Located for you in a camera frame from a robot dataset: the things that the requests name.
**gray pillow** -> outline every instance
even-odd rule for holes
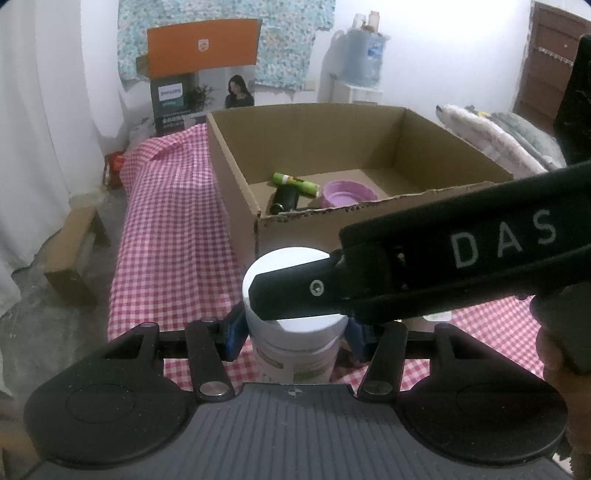
[[[566,166],[562,150],[556,140],[546,132],[542,132],[542,130],[532,125],[525,118],[521,118],[516,113],[503,112],[492,113],[491,117],[499,119],[516,130],[543,157],[551,157],[560,166]]]

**blue floral fabric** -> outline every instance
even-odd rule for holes
[[[317,30],[329,30],[336,0],[120,0],[122,80],[137,80],[135,59],[148,51],[147,29],[216,18],[261,18],[256,83],[301,90]]]

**concrete floor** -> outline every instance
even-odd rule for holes
[[[30,267],[14,273],[22,300],[0,318],[0,351],[4,380],[18,404],[24,404],[39,385],[106,342],[109,291],[126,206],[123,189],[109,192],[98,206],[111,246],[95,245],[85,274],[99,302],[94,309],[66,306],[55,294],[43,274],[47,244]],[[4,463],[9,480],[22,478],[34,466],[30,460],[6,452]]]

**open cardboard box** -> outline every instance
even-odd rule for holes
[[[283,247],[340,247],[346,225],[511,180],[469,144],[411,110],[313,103],[208,114],[210,156],[242,268]],[[364,183],[378,200],[270,215],[274,172]],[[299,207],[317,200],[300,197]]]

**cardboard box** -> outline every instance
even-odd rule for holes
[[[277,248],[330,252],[340,247],[346,225],[512,179],[468,143],[405,108],[273,105],[212,112],[207,124],[232,246],[244,269]],[[319,184],[356,180],[378,200],[269,215],[274,172]],[[298,206],[312,201],[301,196]]]
[[[109,237],[94,207],[73,209],[49,245],[45,277],[63,300],[82,306],[96,305],[84,282],[94,243],[109,245]]]

